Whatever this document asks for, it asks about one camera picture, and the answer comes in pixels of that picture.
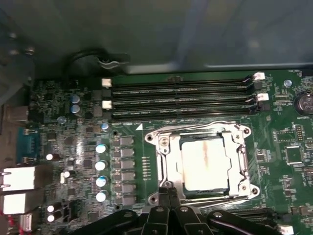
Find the integrated circuit chip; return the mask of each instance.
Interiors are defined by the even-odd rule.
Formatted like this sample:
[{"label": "integrated circuit chip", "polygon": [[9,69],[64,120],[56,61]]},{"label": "integrated circuit chip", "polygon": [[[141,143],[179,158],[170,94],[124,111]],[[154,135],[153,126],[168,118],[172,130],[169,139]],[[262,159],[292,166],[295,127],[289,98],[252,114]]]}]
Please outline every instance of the integrated circuit chip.
[{"label": "integrated circuit chip", "polygon": [[278,142],[296,141],[294,131],[278,131],[276,135]]},{"label": "integrated circuit chip", "polygon": [[65,140],[64,140],[64,144],[67,144],[67,145],[73,145],[74,144],[74,137],[67,137]]},{"label": "integrated circuit chip", "polygon": [[93,132],[93,127],[87,127],[87,128],[86,128],[86,132],[87,132],[87,133]]},{"label": "integrated circuit chip", "polygon": [[136,197],[134,195],[126,195],[122,197],[123,206],[131,206],[136,203]]},{"label": "integrated circuit chip", "polygon": [[120,174],[116,174],[112,176],[113,180],[122,180],[122,176]]},{"label": "integrated circuit chip", "polygon": [[48,139],[48,141],[56,141],[57,140],[57,134],[55,132],[48,132],[47,133],[47,139]]},{"label": "integrated circuit chip", "polygon": [[132,157],[134,155],[134,150],[132,148],[126,148],[120,150],[121,157]]},{"label": "integrated circuit chip", "polygon": [[112,163],[111,164],[113,169],[120,169],[121,168],[121,163]]},{"label": "integrated circuit chip", "polygon": [[90,222],[95,222],[99,218],[99,212],[91,212],[88,214],[88,218]]},{"label": "integrated circuit chip", "polygon": [[305,206],[299,207],[301,215],[310,215],[309,209]]},{"label": "integrated circuit chip", "polygon": [[135,179],[134,172],[123,172],[121,176],[123,181],[130,181]]},{"label": "integrated circuit chip", "polygon": [[121,161],[121,168],[122,169],[132,169],[133,167],[134,167],[134,161],[133,160]]},{"label": "integrated circuit chip", "polygon": [[84,168],[91,169],[92,168],[92,160],[90,160],[90,159],[84,160],[83,161],[83,166],[84,166]]},{"label": "integrated circuit chip", "polygon": [[132,145],[134,143],[134,139],[130,137],[121,137],[120,145]]},{"label": "integrated circuit chip", "polygon": [[94,117],[102,117],[102,107],[101,106],[94,106],[93,107],[93,116]]},{"label": "integrated circuit chip", "polygon": [[100,101],[102,100],[101,90],[92,91],[93,100]]},{"label": "integrated circuit chip", "polygon": [[290,165],[302,163],[300,146],[286,147],[286,157],[288,159],[288,164]]},{"label": "integrated circuit chip", "polygon": [[123,193],[132,193],[136,189],[136,186],[133,184],[124,184],[122,185]]},{"label": "integrated circuit chip", "polygon": [[67,190],[67,194],[68,194],[68,196],[74,196],[75,195],[75,189],[74,188],[69,188]]},{"label": "integrated circuit chip", "polygon": [[122,191],[122,186],[115,186],[114,187],[115,192],[121,192]]}]

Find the chip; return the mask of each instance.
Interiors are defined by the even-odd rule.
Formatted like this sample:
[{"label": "chip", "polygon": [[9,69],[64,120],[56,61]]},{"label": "chip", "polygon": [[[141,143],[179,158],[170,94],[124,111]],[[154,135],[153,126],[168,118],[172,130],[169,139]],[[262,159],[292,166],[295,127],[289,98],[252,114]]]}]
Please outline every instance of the chip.
[{"label": "chip", "polygon": [[121,168],[121,163],[112,163],[112,168],[113,169],[120,169]]},{"label": "chip", "polygon": [[74,196],[75,195],[75,189],[74,188],[69,188],[67,190],[67,194],[68,194],[68,196]]},{"label": "chip", "polygon": [[74,144],[74,137],[67,137],[67,138],[64,140],[64,144],[73,145],[73,144]]},{"label": "chip", "polygon": [[133,167],[134,167],[134,161],[133,160],[121,161],[121,168],[122,169],[132,169]]},{"label": "chip", "polygon": [[57,134],[55,132],[49,132],[49,133],[47,133],[47,139],[48,139],[48,141],[56,141],[57,140]]},{"label": "chip", "polygon": [[122,187],[121,186],[115,186],[114,187],[114,191],[115,192],[121,192],[122,191]]},{"label": "chip", "polygon": [[101,106],[94,106],[93,116],[94,117],[102,117],[102,107]]},{"label": "chip", "polygon": [[134,155],[134,150],[132,148],[126,148],[120,150],[121,157],[132,157]]},{"label": "chip", "polygon": [[132,145],[134,142],[132,137],[121,137],[120,144],[121,145]]},{"label": "chip", "polygon": [[92,91],[93,93],[93,100],[100,101],[102,100],[101,90]]},{"label": "chip", "polygon": [[124,181],[134,180],[135,178],[134,172],[123,172],[121,176]]},{"label": "chip", "polygon": [[88,218],[90,222],[95,222],[99,218],[99,213],[98,212],[92,212],[88,214]]},{"label": "chip", "polygon": [[300,208],[300,214],[301,215],[310,215],[309,209],[305,206],[301,206]]},{"label": "chip", "polygon": [[136,186],[131,184],[122,185],[123,193],[131,193],[135,190]]},{"label": "chip", "polygon": [[121,180],[122,179],[122,176],[120,174],[113,175],[112,177],[114,180]]},{"label": "chip", "polygon": [[123,206],[131,206],[136,203],[136,198],[134,195],[126,195],[122,198]]},{"label": "chip", "polygon": [[90,159],[84,160],[83,166],[84,166],[84,168],[89,168],[89,169],[92,168],[92,160],[90,160]]},{"label": "chip", "polygon": [[87,132],[87,133],[93,132],[93,127],[87,127],[87,128],[86,128],[86,132]]},{"label": "chip", "polygon": [[68,166],[74,166],[74,161],[73,160],[68,160],[67,161]]},{"label": "chip", "polygon": [[286,147],[286,156],[288,159],[288,164],[301,164],[301,148],[300,146],[288,146]]}]

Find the mounting screw hole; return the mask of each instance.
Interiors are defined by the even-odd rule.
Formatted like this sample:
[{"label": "mounting screw hole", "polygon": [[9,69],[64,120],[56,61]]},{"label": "mounting screw hole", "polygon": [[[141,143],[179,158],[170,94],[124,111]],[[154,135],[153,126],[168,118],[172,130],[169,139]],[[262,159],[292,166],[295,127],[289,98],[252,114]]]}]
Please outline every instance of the mounting screw hole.
[{"label": "mounting screw hole", "polygon": [[256,188],[253,188],[253,189],[252,189],[252,193],[253,193],[253,194],[258,194],[258,190],[257,190]]}]

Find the ram slot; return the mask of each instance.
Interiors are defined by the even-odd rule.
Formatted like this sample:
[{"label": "ram slot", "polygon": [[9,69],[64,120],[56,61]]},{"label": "ram slot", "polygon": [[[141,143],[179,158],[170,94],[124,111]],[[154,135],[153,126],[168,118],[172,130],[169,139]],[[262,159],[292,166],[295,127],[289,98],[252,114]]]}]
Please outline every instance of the ram slot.
[{"label": "ram slot", "polygon": [[220,90],[194,90],[194,91],[166,91],[159,93],[150,92],[140,92],[140,93],[129,93],[129,94],[114,94],[114,101],[131,101],[131,100],[143,100],[143,99],[171,99],[176,97],[203,97],[205,96],[225,96],[225,95],[235,95],[235,96],[246,96],[251,95],[254,90],[246,89],[220,89]]},{"label": "ram slot", "polygon": [[180,101],[180,100],[164,100],[163,102],[156,103],[139,103],[139,104],[113,104],[114,111],[132,111],[132,110],[162,110],[162,109],[178,109],[178,108],[197,108],[205,106],[210,107],[229,107],[229,106],[243,106],[254,103],[254,101],[247,102],[246,99],[232,99],[232,100],[192,100],[192,101]]},{"label": "ram slot", "polygon": [[174,113],[132,113],[132,114],[117,114],[112,113],[113,122],[121,121],[149,121],[149,120],[167,120],[167,119],[187,119],[187,118],[213,118],[216,116],[230,115],[250,115],[255,111],[251,108],[241,108],[234,110],[200,110],[200,111],[173,111]]},{"label": "ram slot", "polygon": [[114,84],[113,91],[134,91],[134,90],[149,90],[149,89],[170,89],[174,87],[212,87],[212,86],[250,86],[252,80],[237,79],[237,80],[205,80],[205,81],[179,81],[179,82],[158,82],[158,83],[135,83],[135,84]]}]

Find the cpu socket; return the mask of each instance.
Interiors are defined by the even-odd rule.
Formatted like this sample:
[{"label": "cpu socket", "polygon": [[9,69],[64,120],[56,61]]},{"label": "cpu socket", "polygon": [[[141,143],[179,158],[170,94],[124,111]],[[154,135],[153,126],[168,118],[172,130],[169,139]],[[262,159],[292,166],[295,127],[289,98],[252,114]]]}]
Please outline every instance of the cpu socket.
[{"label": "cpu socket", "polygon": [[251,129],[233,121],[164,126],[148,133],[155,145],[160,187],[176,187],[184,202],[259,195],[250,184],[245,138]]}]

